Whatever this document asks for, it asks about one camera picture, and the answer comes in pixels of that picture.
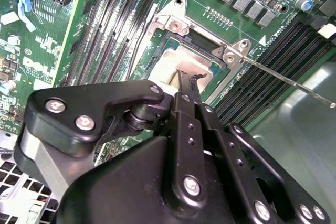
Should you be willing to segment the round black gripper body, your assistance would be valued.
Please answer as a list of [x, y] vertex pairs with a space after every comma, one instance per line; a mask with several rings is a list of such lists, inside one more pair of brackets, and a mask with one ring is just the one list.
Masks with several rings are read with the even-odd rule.
[[76, 179], [52, 222], [249, 223], [219, 171], [201, 140], [152, 137]]

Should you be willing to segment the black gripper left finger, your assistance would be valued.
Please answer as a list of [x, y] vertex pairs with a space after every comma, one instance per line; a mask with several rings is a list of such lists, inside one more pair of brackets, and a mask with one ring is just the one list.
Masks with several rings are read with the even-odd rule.
[[178, 71], [174, 95], [149, 80], [35, 91], [27, 100], [15, 162], [61, 202], [80, 176], [152, 137], [203, 142], [196, 115], [203, 78]]

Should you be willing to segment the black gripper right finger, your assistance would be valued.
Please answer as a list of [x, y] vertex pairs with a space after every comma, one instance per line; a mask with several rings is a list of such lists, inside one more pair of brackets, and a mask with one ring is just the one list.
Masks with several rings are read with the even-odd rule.
[[208, 201], [193, 223], [330, 223], [324, 208], [240, 125], [197, 105]]

